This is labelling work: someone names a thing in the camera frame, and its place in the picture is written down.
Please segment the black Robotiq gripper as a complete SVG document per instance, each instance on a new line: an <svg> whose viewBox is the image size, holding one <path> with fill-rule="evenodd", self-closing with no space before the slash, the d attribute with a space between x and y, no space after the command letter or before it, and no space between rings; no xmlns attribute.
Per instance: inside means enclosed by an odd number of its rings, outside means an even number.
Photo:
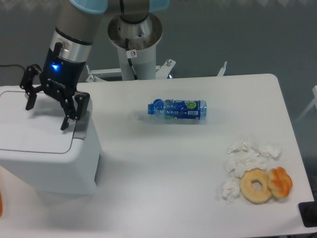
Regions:
<svg viewBox="0 0 317 238"><path fill-rule="evenodd" d="M37 93L41 91L60 101L65 113L60 129L64 131L74 120L85 116L90 94L77 91L77 83L85 63L62 58L61 50L62 47L49 49L43 70L38 64L27 66L19 86L25 90L27 111L33 109ZM34 87L33 80L37 75L41 85Z"/></svg>

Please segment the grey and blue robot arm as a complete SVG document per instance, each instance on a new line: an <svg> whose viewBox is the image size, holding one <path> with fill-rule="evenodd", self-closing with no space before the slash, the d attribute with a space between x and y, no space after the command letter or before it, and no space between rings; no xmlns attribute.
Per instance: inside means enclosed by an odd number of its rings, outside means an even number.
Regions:
<svg viewBox="0 0 317 238"><path fill-rule="evenodd" d="M37 94L60 102L65 118L61 130L86 113L90 95L77 91L77 83L95 40L101 19L114 15L126 25L144 25L153 11L169 7L167 0L68 0L64 3L43 68L26 68L20 88L25 90L26 110L33 109Z"/></svg>

